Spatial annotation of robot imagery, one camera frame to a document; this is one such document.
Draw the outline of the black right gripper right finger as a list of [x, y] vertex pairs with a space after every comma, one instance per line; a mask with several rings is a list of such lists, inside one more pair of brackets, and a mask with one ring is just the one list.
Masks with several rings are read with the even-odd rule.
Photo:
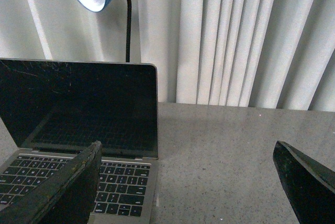
[[334, 171], [283, 141], [273, 161], [299, 223], [334, 223]]

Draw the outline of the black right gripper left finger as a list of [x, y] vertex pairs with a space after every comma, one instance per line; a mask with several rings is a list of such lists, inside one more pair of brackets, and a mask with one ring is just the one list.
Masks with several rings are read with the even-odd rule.
[[102, 144], [92, 143], [33, 191], [1, 211], [1, 223], [88, 223]]

